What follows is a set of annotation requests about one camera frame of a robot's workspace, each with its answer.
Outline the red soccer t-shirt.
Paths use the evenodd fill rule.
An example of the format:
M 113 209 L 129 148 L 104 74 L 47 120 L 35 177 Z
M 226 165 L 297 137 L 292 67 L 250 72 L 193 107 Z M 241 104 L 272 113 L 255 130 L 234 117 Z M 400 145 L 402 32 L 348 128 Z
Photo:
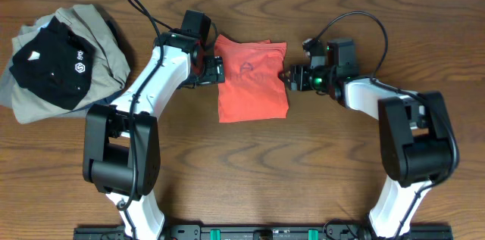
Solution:
M 285 42 L 238 43 L 220 35 L 214 52 L 223 58 L 225 81 L 218 85 L 221 123 L 284 119 L 289 109 L 279 74 L 286 56 Z

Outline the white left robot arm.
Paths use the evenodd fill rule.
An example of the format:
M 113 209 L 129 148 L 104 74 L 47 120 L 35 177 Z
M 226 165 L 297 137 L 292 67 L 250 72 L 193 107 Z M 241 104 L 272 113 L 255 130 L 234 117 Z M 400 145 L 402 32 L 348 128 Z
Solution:
M 175 91 L 222 83 L 219 57 L 207 56 L 208 31 L 173 29 L 157 36 L 152 56 L 131 87 L 86 115 L 83 178 L 114 203 L 130 239 L 159 239 L 164 214 L 154 186 L 161 165 L 158 119 Z

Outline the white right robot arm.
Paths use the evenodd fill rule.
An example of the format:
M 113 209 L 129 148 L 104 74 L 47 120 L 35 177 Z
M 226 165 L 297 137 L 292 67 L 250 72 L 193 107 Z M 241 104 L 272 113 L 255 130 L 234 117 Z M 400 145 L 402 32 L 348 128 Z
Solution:
M 411 237 L 411 219 L 424 196 L 447 180 L 458 162 L 443 97 L 393 88 L 362 76 L 356 66 L 293 65 L 279 78 L 292 91 L 329 95 L 379 123 L 386 181 L 361 239 Z

